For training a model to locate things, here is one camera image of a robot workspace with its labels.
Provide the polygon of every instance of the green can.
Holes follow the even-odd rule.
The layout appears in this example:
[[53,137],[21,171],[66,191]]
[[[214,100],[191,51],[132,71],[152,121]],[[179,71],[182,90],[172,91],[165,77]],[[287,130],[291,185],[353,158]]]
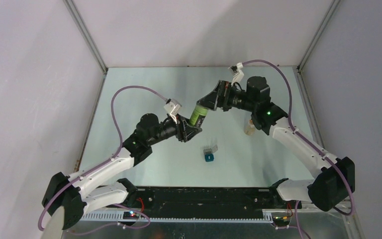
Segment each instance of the green can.
[[207,115],[208,109],[196,105],[190,117],[190,124],[192,126],[201,127]]

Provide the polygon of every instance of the white wall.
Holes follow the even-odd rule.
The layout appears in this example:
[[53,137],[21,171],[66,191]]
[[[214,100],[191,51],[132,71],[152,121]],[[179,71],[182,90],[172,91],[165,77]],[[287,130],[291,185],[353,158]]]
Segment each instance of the white wall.
[[366,237],[382,239],[382,1],[343,1],[303,76],[326,147],[355,161]]
[[76,0],[109,67],[297,65],[332,0]]
[[53,174],[79,158],[102,73],[61,0],[0,0],[0,238],[38,238]]

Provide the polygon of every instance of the gray wall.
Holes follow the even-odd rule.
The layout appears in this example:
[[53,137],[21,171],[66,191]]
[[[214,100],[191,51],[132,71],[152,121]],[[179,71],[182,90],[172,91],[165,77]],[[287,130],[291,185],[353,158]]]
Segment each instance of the gray wall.
[[0,0],[0,238],[38,238],[53,174],[74,170],[102,73],[63,1]]
[[303,70],[326,147],[356,163],[367,238],[382,238],[382,1],[343,1]]

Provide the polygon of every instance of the white table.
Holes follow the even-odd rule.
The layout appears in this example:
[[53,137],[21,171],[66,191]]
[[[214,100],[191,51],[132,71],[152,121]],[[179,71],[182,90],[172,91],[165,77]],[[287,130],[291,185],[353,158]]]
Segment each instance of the white table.
[[[281,76],[270,67],[245,67],[246,80],[251,76],[266,77],[272,101],[287,112],[288,94]],[[293,122],[311,137],[308,119],[292,67],[281,67],[289,80],[293,96]],[[110,68],[95,118],[86,143],[80,169],[102,162],[115,152],[118,135],[110,114],[110,101],[121,87],[150,87],[166,98],[182,104],[180,114],[189,118],[198,99],[211,92],[218,80],[231,81],[226,67],[161,67]],[[124,140],[129,137],[146,113],[166,117],[164,102],[154,94],[140,89],[121,92],[115,102],[115,114]],[[202,125],[203,132],[190,142],[175,137],[153,145],[153,153],[136,167],[120,173],[108,183],[126,177],[137,186],[194,187],[267,187],[282,178],[310,179],[303,164],[284,146],[262,131],[244,134],[250,113],[231,109],[209,111]],[[206,162],[203,149],[218,145],[213,162]]]

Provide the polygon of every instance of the small container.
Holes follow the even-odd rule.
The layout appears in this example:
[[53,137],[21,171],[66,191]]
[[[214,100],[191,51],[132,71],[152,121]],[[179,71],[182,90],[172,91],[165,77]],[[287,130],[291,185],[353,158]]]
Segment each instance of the small container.
[[256,131],[256,127],[254,126],[253,121],[250,119],[247,125],[245,126],[244,133],[246,135],[253,135],[255,131]]

